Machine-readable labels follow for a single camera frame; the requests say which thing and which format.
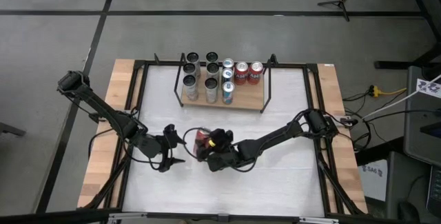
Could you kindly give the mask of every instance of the silver can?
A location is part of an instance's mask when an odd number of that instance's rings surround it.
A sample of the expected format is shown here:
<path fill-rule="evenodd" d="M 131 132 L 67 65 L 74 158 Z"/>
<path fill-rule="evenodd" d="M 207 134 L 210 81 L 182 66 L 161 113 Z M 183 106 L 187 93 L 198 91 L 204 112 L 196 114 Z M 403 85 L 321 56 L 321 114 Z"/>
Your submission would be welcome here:
<path fill-rule="evenodd" d="M 216 63 L 209 63 L 207 65 L 207 79 L 213 78 L 219 80 L 219 65 Z"/>
<path fill-rule="evenodd" d="M 225 82 L 222 85 L 222 102 L 225 104 L 233 103 L 234 83 Z"/>
<path fill-rule="evenodd" d="M 192 75 L 187 75 L 183 79 L 185 92 L 190 101 L 196 101 L 199 97 L 198 87 L 196 83 L 196 78 Z"/>
<path fill-rule="evenodd" d="M 231 69 L 234 71 L 234 61 L 232 59 L 225 59 L 222 62 L 222 69 Z"/>
<path fill-rule="evenodd" d="M 222 70 L 222 85 L 225 82 L 231 82 L 233 80 L 233 76 L 233 70 L 229 68 L 225 68 L 224 70 Z"/>
<path fill-rule="evenodd" d="M 192 63 L 186 63 L 184 65 L 184 75 L 192 75 L 193 77 L 196 77 L 196 66 Z"/>
<path fill-rule="evenodd" d="M 215 52 L 207 53 L 205 58 L 207 59 L 207 63 L 218 63 L 218 54 L 216 54 Z"/>
<path fill-rule="evenodd" d="M 196 68 L 196 78 L 199 79 L 201 77 L 201 63 L 199 63 L 199 55 L 195 52 L 190 52 L 187 54 L 187 61 L 194 64 L 194 67 Z"/>
<path fill-rule="evenodd" d="M 214 78 L 205 80 L 205 98 L 207 103 L 215 103 L 218 100 L 218 81 Z"/>

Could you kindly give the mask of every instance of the white tabletop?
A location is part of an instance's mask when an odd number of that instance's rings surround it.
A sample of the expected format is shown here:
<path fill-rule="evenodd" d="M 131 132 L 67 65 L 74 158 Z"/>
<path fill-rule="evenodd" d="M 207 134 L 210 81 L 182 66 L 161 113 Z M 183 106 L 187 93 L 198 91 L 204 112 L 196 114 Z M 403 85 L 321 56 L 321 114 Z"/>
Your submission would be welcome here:
<path fill-rule="evenodd" d="M 176 71 L 174 66 L 149 67 L 139 118 L 150 134 L 162 134 L 163 128 L 173 123 L 181 137 L 186 130 L 203 126 L 232 130 L 235 142 L 256 139 L 281 128 L 308 108 L 299 69 L 271 71 L 272 99 L 263 114 L 186 105 L 182 108 L 173 92 Z M 189 150 L 193 149 L 194 136 L 195 132 L 190 132 L 186 137 Z M 206 163 L 190 157 L 181 145 L 173 153 L 186 162 L 173 165 L 165 173 L 132 162 L 123 211 L 324 216 L 312 140 L 291 139 L 266 150 L 248 173 L 229 168 L 210 172 Z M 146 159 L 137 149 L 134 156 Z"/>

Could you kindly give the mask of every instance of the sticker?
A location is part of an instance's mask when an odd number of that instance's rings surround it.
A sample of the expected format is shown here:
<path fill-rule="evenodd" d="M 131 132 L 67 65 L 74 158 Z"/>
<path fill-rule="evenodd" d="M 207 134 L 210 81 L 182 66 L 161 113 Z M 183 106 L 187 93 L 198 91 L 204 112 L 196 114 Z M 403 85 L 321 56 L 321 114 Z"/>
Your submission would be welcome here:
<path fill-rule="evenodd" d="M 426 86 L 426 88 L 422 89 L 420 92 L 425 93 L 434 97 L 441 98 L 441 85 L 438 83 L 430 83 L 429 81 L 425 81 L 422 79 L 418 79 L 416 81 L 416 90 L 419 90 Z"/>

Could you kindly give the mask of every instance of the tripod stand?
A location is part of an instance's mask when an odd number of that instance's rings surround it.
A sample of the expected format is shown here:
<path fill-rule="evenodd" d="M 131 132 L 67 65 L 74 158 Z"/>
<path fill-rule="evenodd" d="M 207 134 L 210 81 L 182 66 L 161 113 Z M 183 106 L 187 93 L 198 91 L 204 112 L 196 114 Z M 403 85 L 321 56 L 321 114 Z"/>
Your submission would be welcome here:
<path fill-rule="evenodd" d="M 346 0 L 326 1 L 326 2 L 317 3 L 317 5 L 318 6 L 325 6 L 327 4 L 335 5 L 339 7 L 341 10 L 343 10 L 343 17 L 346 19 L 346 21 L 349 21 L 349 17 L 347 15 L 346 7 L 345 7 L 345 1 Z"/>

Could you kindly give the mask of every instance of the wooden shelf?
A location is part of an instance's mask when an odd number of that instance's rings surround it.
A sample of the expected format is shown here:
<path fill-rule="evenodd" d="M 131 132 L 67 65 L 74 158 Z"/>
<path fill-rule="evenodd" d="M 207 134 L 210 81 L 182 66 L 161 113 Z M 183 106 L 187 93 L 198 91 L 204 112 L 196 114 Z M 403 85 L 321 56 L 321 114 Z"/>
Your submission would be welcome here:
<path fill-rule="evenodd" d="M 234 85 L 233 103 L 224 104 L 222 102 L 222 87 L 218 86 L 218 100 L 215 103 L 207 103 L 205 99 L 205 85 L 204 82 L 207 78 L 207 70 L 205 67 L 201 67 L 201 77 L 198 84 L 199 97 L 196 101 L 190 101 L 187 98 L 185 88 L 183 87 L 181 94 L 181 101 L 184 105 L 198 105 L 209 107 L 221 107 L 221 108 L 237 108 L 245 110 L 261 110 L 265 102 L 265 89 L 264 89 L 264 75 L 259 83 L 251 85 L 248 81 L 243 85 Z"/>

